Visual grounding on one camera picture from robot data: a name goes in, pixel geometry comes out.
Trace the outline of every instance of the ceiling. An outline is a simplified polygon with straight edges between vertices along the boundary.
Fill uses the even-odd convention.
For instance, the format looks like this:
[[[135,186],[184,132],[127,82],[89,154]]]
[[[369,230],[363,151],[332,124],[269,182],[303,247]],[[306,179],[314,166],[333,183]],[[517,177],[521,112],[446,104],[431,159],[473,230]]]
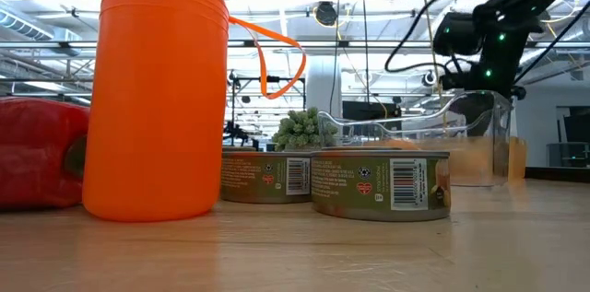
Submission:
[[[381,93],[382,100],[391,102],[391,93],[430,93],[432,88],[425,88],[421,83],[421,76],[429,71],[429,68],[415,69],[402,74],[388,75],[384,73],[384,61],[392,49],[387,47],[391,41],[400,40],[414,20],[413,12],[420,10],[424,0],[229,0],[227,8],[230,13],[246,21],[271,29],[283,35],[290,36],[298,41],[326,41],[326,46],[321,44],[308,46],[306,52],[311,57],[315,55],[334,55],[334,41],[336,29],[321,26],[314,18],[313,11],[319,2],[332,2],[340,10],[339,34],[343,40],[358,41],[359,46],[347,49],[346,53],[338,51],[339,63],[342,67],[342,91],[344,99],[364,99],[363,85],[355,75],[354,70],[361,71],[367,68],[364,41],[380,41],[385,47],[369,49],[368,69],[370,71],[370,83],[372,93]],[[441,0],[435,3],[429,10],[430,21],[433,30],[438,26],[443,15],[450,10],[469,11],[478,4],[487,0]],[[587,0],[557,0],[548,12],[552,20],[551,29],[559,34],[567,24],[565,20],[578,11]],[[21,18],[26,19],[41,29],[55,32],[55,29],[68,29],[73,37],[80,41],[95,41],[99,30],[100,0],[0,0],[0,9],[8,10]],[[431,62],[432,55],[429,49],[429,31],[426,17],[420,20],[411,40],[419,41],[422,48],[406,49],[398,55],[392,67],[402,67],[415,63]],[[230,26],[230,40],[250,40],[250,34],[242,28]],[[531,41],[551,41],[553,35],[549,30],[544,34],[531,36]],[[572,29],[565,38],[572,42],[587,42],[583,28]],[[18,34],[12,29],[0,27],[0,41],[31,41],[30,38]],[[4,49],[5,54],[0,55],[0,75],[5,77],[54,77],[66,76],[76,72],[76,76],[91,79],[94,67],[94,53],[92,44],[87,49],[78,51],[77,56],[68,56],[56,53],[49,49],[12,48]],[[529,49],[525,52],[523,63],[530,63],[540,52],[540,49]],[[545,63],[540,64],[538,70],[534,70],[524,79],[530,82],[530,86],[590,86],[590,80],[585,70],[584,57],[586,48],[559,48],[549,56]],[[26,59],[37,66],[41,66],[43,72],[31,73],[31,70],[23,63],[15,64],[14,58]],[[265,48],[265,58],[271,75],[291,76],[301,61],[301,55],[297,51],[284,47]],[[437,62],[446,62],[441,56],[437,56]],[[569,74],[561,74],[573,66],[577,71],[574,79]],[[237,76],[259,76],[259,62],[255,49],[243,47],[229,47],[228,72]],[[90,100],[91,82],[67,83],[46,85],[45,88],[18,84],[9,90],[21,92],[66,92],[84,93],[87,96],[78,98],[80,102]],[[268,100],[260,98],[258,83],[251,83],[242,89],[240,96],[251,98],[250,103],[242,103],[240,97],[236,99],[236,114],[239,123],[249,130],[258,130],[262,134],[272,135],[277,129],[280,118],[285,117],[289,109],[301,109],[303,99],[299,91],[302,84],[291,90],[284,99]],[[416,108],[419,99],[404,98],[403,108]]]

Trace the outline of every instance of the white wall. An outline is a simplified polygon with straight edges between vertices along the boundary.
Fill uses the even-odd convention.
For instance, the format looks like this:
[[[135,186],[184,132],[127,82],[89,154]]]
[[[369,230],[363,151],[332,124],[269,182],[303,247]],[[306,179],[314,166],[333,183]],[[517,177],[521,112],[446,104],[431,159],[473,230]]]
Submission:
[[[516,129],[526,141],[526,165],[547,166],[547,144],[558,143],[557,107],[590,106],[590,88],[526,89],[526,98],[516,104]]]

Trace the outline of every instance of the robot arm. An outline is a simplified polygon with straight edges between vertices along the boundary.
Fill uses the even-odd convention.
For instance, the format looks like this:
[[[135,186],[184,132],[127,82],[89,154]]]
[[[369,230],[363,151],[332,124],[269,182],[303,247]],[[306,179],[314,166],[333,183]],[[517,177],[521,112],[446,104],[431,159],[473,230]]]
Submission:
[[[447,14],[434,37],[434,51],[447,56],[481,51],[481,55],[469,72],[444,76],[445,89],[487,89],[509,98],[527,37],[542,32],[537,16],[553,1],[489,0],[473,14]]]

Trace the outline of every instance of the red bell pepper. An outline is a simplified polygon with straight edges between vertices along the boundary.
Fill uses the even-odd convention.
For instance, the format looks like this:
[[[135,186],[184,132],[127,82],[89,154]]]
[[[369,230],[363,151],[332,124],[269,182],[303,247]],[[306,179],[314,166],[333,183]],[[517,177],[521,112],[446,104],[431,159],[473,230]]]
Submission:
[[[0,99],[0,210],[79,204],[88,128],[85,107]]]

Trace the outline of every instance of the barcode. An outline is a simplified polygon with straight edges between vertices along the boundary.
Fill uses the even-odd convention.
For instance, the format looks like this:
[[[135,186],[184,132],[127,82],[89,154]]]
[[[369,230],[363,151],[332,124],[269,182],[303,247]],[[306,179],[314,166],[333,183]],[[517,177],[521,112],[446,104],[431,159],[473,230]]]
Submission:
[[[391,209],[428,209],[426,159],[394,158],[391,169]]]
[[[310,160],[287,158],[287,195],[310,193]]]

